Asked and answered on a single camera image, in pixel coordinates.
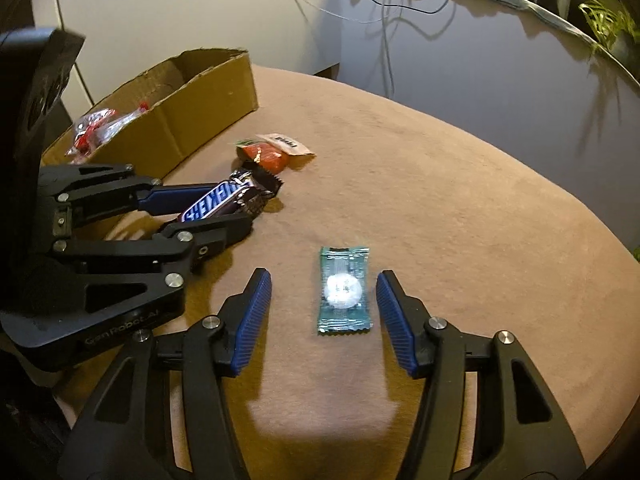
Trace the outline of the brown Snickers bar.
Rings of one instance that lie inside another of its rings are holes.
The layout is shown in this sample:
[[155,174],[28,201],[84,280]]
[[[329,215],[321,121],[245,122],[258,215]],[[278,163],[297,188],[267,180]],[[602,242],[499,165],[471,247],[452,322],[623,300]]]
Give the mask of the brown Snickers bar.
[[237,212],[256,218],[278,195],[282,184],[279,177],[262,166],[238,168],[183,211],[180,221],[194,222]]

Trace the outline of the teal white mint candy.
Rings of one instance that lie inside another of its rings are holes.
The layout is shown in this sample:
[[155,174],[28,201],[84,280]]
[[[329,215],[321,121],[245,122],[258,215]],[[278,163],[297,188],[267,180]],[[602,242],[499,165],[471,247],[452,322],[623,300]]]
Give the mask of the teal white mint candy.
[[372,328],[368,301],[367,247],[320,249],[320,335],[367,333]]

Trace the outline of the red clear packet in box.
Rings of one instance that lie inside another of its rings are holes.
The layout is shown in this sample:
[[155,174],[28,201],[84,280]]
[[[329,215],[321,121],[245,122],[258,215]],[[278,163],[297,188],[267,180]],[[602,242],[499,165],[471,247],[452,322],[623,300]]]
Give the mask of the red clear packet in box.
[[149,105],[141,102],[135,110],[127,114],[120,114],[114,108],[102,108],[82,116],[74,123],[73,141],[65,155],[75,160],[87,158],[97,148],[110,142],[117,133],[148,109]]

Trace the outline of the orange red snack packet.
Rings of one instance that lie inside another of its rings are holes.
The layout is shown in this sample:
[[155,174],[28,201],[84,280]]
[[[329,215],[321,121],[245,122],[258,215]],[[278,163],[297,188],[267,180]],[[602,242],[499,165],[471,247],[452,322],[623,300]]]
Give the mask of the orange red snack packet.
[[280,174],[290,162],[290,155],[263,140],[245,140],[236,144],[236,156],[245,164],[254,162],[272,174]]

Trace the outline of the cardboard box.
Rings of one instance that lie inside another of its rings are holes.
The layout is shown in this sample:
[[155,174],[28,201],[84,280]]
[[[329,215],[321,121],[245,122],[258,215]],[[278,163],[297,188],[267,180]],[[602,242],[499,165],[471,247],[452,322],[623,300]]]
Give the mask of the cardboard box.
[[250,56],[243,49],[196,49],[168,58],[122,84],[92,109],[125,115],[149,108],[81,159],[134,166],[163,178],[215,136],[258,109]]

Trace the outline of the beige small snack packet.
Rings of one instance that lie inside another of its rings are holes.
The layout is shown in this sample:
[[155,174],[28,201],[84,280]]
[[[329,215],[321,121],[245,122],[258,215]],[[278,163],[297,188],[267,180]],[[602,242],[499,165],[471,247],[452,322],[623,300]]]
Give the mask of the beige small snack packet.
[[303,143],[281,133],[258,134],[258,139],[269,143],[288,156],[309,157],[314,156],[314,152]]

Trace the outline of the potted spider plant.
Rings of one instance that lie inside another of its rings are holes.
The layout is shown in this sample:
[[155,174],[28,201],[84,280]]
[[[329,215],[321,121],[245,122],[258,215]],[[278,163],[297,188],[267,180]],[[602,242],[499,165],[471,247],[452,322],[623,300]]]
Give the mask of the potted spider plant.
[[639,79],[639,25],[629,11],[624,6],[611,10],[599,0],[581,3],[578,9],[600,48]]

